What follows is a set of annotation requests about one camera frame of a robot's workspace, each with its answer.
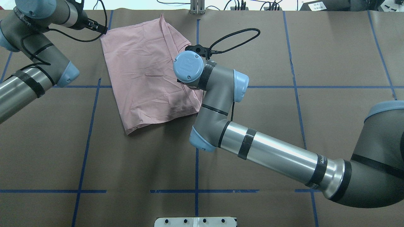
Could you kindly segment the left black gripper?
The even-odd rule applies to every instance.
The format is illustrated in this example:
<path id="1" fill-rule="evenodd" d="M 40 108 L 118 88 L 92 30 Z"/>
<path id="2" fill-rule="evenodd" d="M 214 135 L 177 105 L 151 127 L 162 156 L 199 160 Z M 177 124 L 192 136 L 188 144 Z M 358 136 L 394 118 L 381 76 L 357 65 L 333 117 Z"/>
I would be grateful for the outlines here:
<path id="1" fill-rule="evenodd" d="M 78 13 L 77 21 L 75 22 L 75 30 L 82 30 L 84 28 L 97 31 L 100 34 L 106 34 L 108 30 L 107 25 L 102 25 L 95 20 L 89 19 L 86 13 Z"/>

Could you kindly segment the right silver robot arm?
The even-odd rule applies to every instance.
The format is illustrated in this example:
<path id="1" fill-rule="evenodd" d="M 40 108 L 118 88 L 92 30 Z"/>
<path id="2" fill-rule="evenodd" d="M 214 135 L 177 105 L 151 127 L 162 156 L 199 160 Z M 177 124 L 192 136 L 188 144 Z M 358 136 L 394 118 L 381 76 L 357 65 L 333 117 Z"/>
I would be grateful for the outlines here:
<path id="1" fill-rule="evenodd" d="M 350 160 L 332 160 L 228 120 L 248 88 L 247 75 L 189 50 L 174 58 L 173 71 L 178 82 L 206 92 L 189 138 L 195 148 L 229 151 L 341 205 L 381 208 L 403 200 L 402 100 L 374 105 Z"/>

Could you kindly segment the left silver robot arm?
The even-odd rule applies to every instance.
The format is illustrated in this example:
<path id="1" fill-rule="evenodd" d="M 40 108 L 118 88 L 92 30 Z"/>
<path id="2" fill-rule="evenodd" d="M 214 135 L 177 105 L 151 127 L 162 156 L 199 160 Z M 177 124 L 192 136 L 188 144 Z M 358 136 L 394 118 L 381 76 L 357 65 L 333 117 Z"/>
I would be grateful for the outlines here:
<path id="1" fill-rule="evenodd" d="M 90 19 L 84 1 L 16 0 L 13 11 L 1 20 L 1 47 L 22 52 L 29 64 L 1 83 L 1 123 L 12 117 L 53 86 L 65 87 L 80 74 L 77 67 L 45 36 L 55 24 L 72 30 L 87 28 L 100 36 L 107 24 Z"/>

